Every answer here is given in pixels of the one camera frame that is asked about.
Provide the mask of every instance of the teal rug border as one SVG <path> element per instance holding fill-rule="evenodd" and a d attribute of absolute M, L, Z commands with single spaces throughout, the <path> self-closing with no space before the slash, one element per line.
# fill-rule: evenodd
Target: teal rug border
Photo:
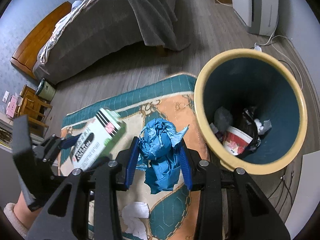
<path fill-rule="evenodd" d="M 94 117 L 100 108 L 107 108 L 115 111 L 117 109 L 164 95 L 185 91 L 193 92 L 195 84 L 195 77 L 188 74 L 178 74 L 152 85 L 99 101 L 72 114 L 68 114 L 62 121 L 62 128 Z"/>

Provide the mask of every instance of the wooden floor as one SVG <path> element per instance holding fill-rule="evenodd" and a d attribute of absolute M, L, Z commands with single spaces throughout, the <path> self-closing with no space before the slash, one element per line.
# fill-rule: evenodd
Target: wooden floor
<path fill-rule="evenodd" d="M 78 75 L 58 84 L 57 92 L 52 100 L 52 111 L 47 118 L 49 129 L 46 136 L 60 134 L 62 119 L 66 114 L 99 100 L 116 96 L 136 88 L 157 82 L 166 76 L 181 71 L 198 75 L 201 68 L 215 55 L 228 49 L 250 48 L 255 42 L 265 43 L 267 37 L 248 34 L 232 7 L 216 4 L 213 0 L 177 0 L 175 24 L 177 36 L 190 38 L 190 46 L 183 51 L 170 51 L 167 57 L 159 57 L 156 49 L 137 43 L 108 55 Z M 287 167 L 285 180 L 294 198 L 301 170 L 302 155 L 320 150 L 319 145 L 319 107 L 310 83 L 308 73 L 299 56 L 290 43 L 284 39 L 274 39 L 275 46 L 287 55 L 298 66 L 303 79 L 303 94 L 308 108 L 308 130 L 305 143 Z M 277 59 L 286 60 L 272 46 L 263 47 L 263 51 Z M 294 73 L 300 83 L 299 75 Z M 284 171 L 264 176 L 253 176 L 266 196 L 269 196 L 280 182 Z M 287 190 L 281 185 L 270 198 L 279 212 Z M 287 197 L 280 212 L 286 220 L 291 209 L 290 198 Z"/>

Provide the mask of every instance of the trash can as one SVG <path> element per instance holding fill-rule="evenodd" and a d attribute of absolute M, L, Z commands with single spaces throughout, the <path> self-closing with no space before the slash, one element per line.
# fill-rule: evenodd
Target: trash can
<path fill-rule="evenodd" d="M 272 123 L 257 150 L 243 159 L 227 152 L 209 127 L 220 106 L 230 109 L 239 100 L 257 106 L 255 117 Z M 204 66 L 196 81 L 195 111 L 205 141 L 231 171 L 279 171 L 295 158 L 306 136 L 307 108 L 299 84 L 278 60 L 252 49 L 222 52 Z"/>
<path fill-rule="evenodd" d="M 56 93 L 56 90 L 43 78 L 40 81 L 36 95 L 43 98 L 44 100 L 51 101 Z"/>

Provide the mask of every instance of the crumpled white paper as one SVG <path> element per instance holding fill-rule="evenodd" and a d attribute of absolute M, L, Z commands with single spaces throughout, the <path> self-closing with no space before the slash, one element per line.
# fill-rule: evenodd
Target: crumpled white paper
<path fill-rule="evenodd" d="M 258 135 L 263 135 L 266 131 L 272 128 L 270 120 L 263 121 L 263 125 L 259 119 L 254 119 L 254 122 L 258 129 Z"/>
<path fill-rule="evenodd" d="M 121 212 L 124 223 L 128 226 L 128 234 L 148 240 L 145 225 L 139 218 L 149 218 L 149 207 L 144 202 L 132 202 L 126 205 Z"/>

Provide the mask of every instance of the metal screw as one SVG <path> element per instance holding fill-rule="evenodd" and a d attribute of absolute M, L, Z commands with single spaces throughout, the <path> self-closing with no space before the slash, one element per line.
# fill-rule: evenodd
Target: metal screw
<path fill-rule="evenodd" d="M 206 166 L 209 165 L 209 162 L 206 161 L 206 160 L 201 160 L 201 161 L 199 161 L 199 165 L 202 166 L 202 167 L 206 167 Z"/>
<path fill-rule="evenodd" d="M 117 163 L 117 161 L 115 161 L 115 160 L 112 160 L 112 161 L 109 161 L 108 162 L 108 166 L 109 167 L 115 167 L 115 166 L 117 166 L 118 165 L 118 163 Z"/>
<path fill-rule="evenodd" d="M 74 169 L 73 171 L 72 171 L 72 174 L 73 175 L 79 175 L 81 173 L 81 169 L 79 169 L 79 168 L 76 168 L 76 169 Z"/>
<path fill-rule="evenodd" d="M 240 175 L 243 175 L 245 173 L 245 170 L 243 168 L 237 168 L 236 172 Z"/>

